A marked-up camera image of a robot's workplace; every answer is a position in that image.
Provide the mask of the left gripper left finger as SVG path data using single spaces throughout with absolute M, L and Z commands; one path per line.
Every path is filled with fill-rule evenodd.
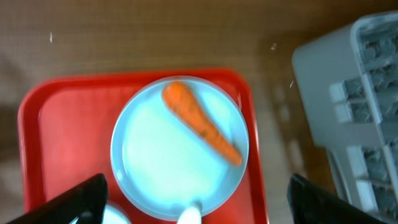
M 96 174 L 43 206 L 7 224 L 101 224 L 108 202 L 108 184 L 104 174 Z

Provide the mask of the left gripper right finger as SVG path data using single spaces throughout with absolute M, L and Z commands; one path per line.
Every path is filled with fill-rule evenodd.
M 299 174 L 289 180 L 287 201 L 294 224 L 383 224 Z

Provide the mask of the orange carrot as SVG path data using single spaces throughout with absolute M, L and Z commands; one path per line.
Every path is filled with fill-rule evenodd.
M 162 99 L 166 107 L 176 117 L 220 156 L 234 166 L 240 166 L 243 163 L 240 152 L 223 136 L 206 115 L 188 85 L 179 81 L 167 84 L 162 90 Z

